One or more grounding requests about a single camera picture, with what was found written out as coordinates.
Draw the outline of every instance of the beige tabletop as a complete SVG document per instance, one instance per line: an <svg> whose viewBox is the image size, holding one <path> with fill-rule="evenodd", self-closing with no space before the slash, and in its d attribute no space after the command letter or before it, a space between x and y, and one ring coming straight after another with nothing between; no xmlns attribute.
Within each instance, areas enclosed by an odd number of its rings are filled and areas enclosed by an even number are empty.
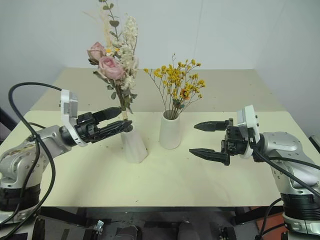
<svg viewBox="0 0 320 240"><path fill-rule="evenodd" d="M181 145L160 146L160 112L129 115L148 150L140 164L125 159L120 135L55 158L56 181L44 206L60 207L234 207L267 206L280 197L270 167L252 158L231 157L230 166L198 158L190 148L220 150L223 131L203 132L199 122L236 120L235 112L185 112L181 115ZM261 132L284 131L295 135L304 152L320 164L320 155L285 111L257 112ZM26 119L43 126L62 125L59 111L30 111ZM29 135L19 123L0 146L0 154ZM41 197L49 186L48 166L41 182Z"/></svg>
<svg viewBox="0 0 320 240"><path fill-rule="evenodd" d="M111 100L112 91L93 74L94 68L65 68L54 85L77 94L79 111L98 111L119 105ZM286 111L263 83L255 70L199 70L206 87L203 99L191 104L186 112L236 112L253 104L256 111ZM138 97L131 105L134 112L164 111L161 96L153 81L139 70L133 93ZM59 110L60 93L49 89L31 110Z"/></svg>

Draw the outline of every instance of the bouquet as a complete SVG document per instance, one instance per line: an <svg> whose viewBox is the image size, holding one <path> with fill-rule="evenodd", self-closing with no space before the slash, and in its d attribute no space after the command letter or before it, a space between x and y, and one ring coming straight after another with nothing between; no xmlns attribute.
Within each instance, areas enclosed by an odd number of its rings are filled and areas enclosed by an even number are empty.
<svg viewBox="0 0 320 240"><path fill-rule="evenodd" d="M169 106L169 120L174 120L181 114L190 104L198 101L203 96L200 89L206 86L203 79L199 79L198 73L192 70L200 67L201 63L194 59L185 60L184 63L178 62L175 65L175 54L172 56L172 64L163 65L154 71L145 68L144 71L149 74L150 78L159 90L167 111Z"/></svg>
<svg viewBox="0 0 320 240"><path fill-rule="evenodd" d="M135 57L138 26L136 19L127 16L122 31L119 30L119 17L113 14L113 3L99 0L105 46L96 42L87 50L89 62L97 66L93 73L107 84L113 91L111 98L118 97L123 120L128 120L127 110L132 113L131 103L137 97L132 93L138 69L138 58Z"/></svg>

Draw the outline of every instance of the white cylindrical vase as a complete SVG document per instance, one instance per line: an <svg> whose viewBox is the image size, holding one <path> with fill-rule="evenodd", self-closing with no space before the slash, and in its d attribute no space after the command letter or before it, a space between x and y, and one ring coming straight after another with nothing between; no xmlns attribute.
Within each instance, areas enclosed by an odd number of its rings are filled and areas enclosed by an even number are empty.
<svg viewBox="0 0 320 240"><path fill-rule="evenodd" d="M139 164L148 156L146 146L134 126L131 131L121 132L121 140L129 163Z"/></svg>
<svg viewBox="0 0 320 240"><path fill-rule="evenodd" d="M176 114L175 119L170 120L171 110L162 114L160 125L160 145L165 149L175 149L181 142L180 115Z"/></svg>

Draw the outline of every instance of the black cable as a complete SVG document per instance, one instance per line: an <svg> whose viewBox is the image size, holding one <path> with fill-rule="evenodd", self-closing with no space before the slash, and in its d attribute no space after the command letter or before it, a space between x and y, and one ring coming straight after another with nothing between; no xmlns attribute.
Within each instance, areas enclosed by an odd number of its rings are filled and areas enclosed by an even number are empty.
<svg viewBox="0 0 320 240"><path fill-rule="evenodd" d="M265 211L265 215L264 215L264 218L263 218L263 223L262 223L262 227L261 227L260 233L259 233L259 235L255 236L255 240L260 240L262 238L262 235L263 235L263 233L265 231L266 224L267 224L267 217L269 216L270 211L273 208L273 206L276 205L280 201L282 201L282 199L278 198L273 203L271 203L270 206Z"/></svg>
<svg viewBox="0 0 320 240"><path fill-rule="evenodd" d="M262 237L263 237L264 235L270 233L271 231L273 231L273 230L275 230L275 229L278 229L278 228L281 228L281 227L283 227L283 226L285 226L284 223L281 223L281 224L275 225L275 226L273 226L273 227L270 227L269 229L267 229L267 230L265 230L265 231L263 232Z"/></svg>
<svg viewBox="0 0 320 240"><path fill-rule="evenodd" d="M56 87L56 86L52 86L52 85L45 84L45 83L40 83L40 82L23 82L23 83L19 83L19 84L14 85L13 87L11 87L10 90L9 90L9 93L8 93L9 103L10 103L13 111L19 117L21 122L29 129L29 131L35 137L35 139L39 142L39 144L41 145L41 147L43 148L45 154L47 155L47 157L49 159L50 166L51 166L51 181L50 181L49 188L46 191L45 195L39 201L39 203L36 205L36 207L31 211L31 213L23 221L21 221L14 229L12 229L5 237L2 237L1 240L8 240L23 224L25 224L30 219L30 217L32 217L39 210L41 205L44 203L44 201L49 196L49 194L50 194L50 192L51 192L51 190L52 190L52 188L54 186L55 179L56 179L56 167L55 167L55 163L54 163L53 157L52 157L49 149L47 148L46 144L42 141L41 137L33 129L33 127L27 122L27 120L19 112L19 110L17 109L17 107L16 107L16 105L14 103L14 100L13 100L13 92L14 92L14 90L17 89L18 87L26 86L26 85L44 86L44 87L56 89L56 90L59 90L59 91L61 91L62 89L59 88L59 87Z"/></svg>
<svg viewBox="0 0 320 240"><path fill-rule="evenodd" d="M305 161L293 159L293 158L288 158L288 157L275 156L275 157L269 157L269 160L282 160L282 161L286 161L286 162L293 162L293 163L306 165L308 167L320 170L320 166L318 166L318 165L315 165L310 162L305 162Z"/></svg>
<svg viewBox="0 0 320 240"><path fill-rule="evenodd" d="M253 148L253 152L259 156L262 160L264 160L267 164L269 164L271 167L277 169L279 172L283 173L284 175L286 175L287 177L291 178L292 180L296 181L298 184L300 184L302 187L308 189L311 193L313 193L314 195L316 195L318 198L320 198L320 193L316 190L314 190L312 187L310 187L308 184L306 184L304 181L300 180L299 178L297 178L296 176L294 176L293 174L291 174L290 172L284 170L282 167L278 166L277 164L275 164L274 162L272 162L271 160L269 160L268 157L264 156L261 152L259 152L259 150L257 148Z"/></svg>
<svg viewBox="0 0 320 240"><path fill-rule="evenodd" d="M35 169L36 167L36 164L38 163L38 160L39 160L39 156L40 156L40 146L39 146L39 142L37 139L34 140L34 144L35 144L35 158L34 158L34 161L33 161L33 164L29 170L29 172L27 173L27 176L25 177L25 180L23 182L23 185L22 185L22 188L20 190L20 200L22 200L22 198L25 196L25 191L26 191L26 186L27 186L27 183L29 181L29 178L31 176L31 173L33 172L33 170ZM20 202L17 204L14 212L11 214L11 216L9 216L7 219L3 220L1 223L0 223L0 229L7 223L9 222L11 219L13 219L17 213L19 212L20 210Z"/></svg>
<svg viewBox="0 0 320 240"><path fill-rule="evenodd" d="M29 124L30 125L33 125L33 126L36 126L36 127L38 127L38 128L41 128L41 129L45 129L46 127L45 126L42 126L42 125L40 125L40 124L38 124L38 123L34 123L34 122L29 122Z"/></svg>

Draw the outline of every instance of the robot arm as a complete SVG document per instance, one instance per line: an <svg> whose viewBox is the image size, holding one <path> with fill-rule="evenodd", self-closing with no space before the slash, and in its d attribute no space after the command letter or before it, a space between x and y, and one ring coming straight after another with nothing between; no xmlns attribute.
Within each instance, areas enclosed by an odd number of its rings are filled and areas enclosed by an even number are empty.
<svg viewBox="0 0 320 240"><path fill-rule="evenodd" d="M68 90L61 93L61 118L65 124L50 126L38 131L42 141L52 157L69 152L73 146L84 147L87 143L96 143L127 130L132 121L116 121L99 128L98 124L112 119L121 113L119 107L107 108L95 113L87 112L78 116L78 100L75 94ZM21 188L27 174L36 158L36 144L32 137L28 137L0 156L0 222L12 215L17 204L19 212L9 221L9 224L21 222L28 216L39 202L40 183L49 159L40 147L38 162L30 175L23 198L20 198Z"/></svg>
<svg viewBox="0 0 320 240"><path fill-rule="evenodd" d="M306 163L314 162L303 152L302 144L293 135L287 132L259 133L258 117L252 105L246 106L237 112L237 126L233 119L226 121L210 121L195 125L202 131L226 131L221 141L221 152L211 149L197 148L189 151L206 160L221 162L228 166L230 156L241 155L243 158L253 156L255 162L264 160L254 153L252 142L259 152L268 158L291 158ZM320 192L317 170L295 162L274 160L274 163L305 182L312 189ZM283 201L283 218L289 230L283 234L283 239L318 239L320 236L320 205L318 197L296 181L271 167L276 186Z"/></svg>

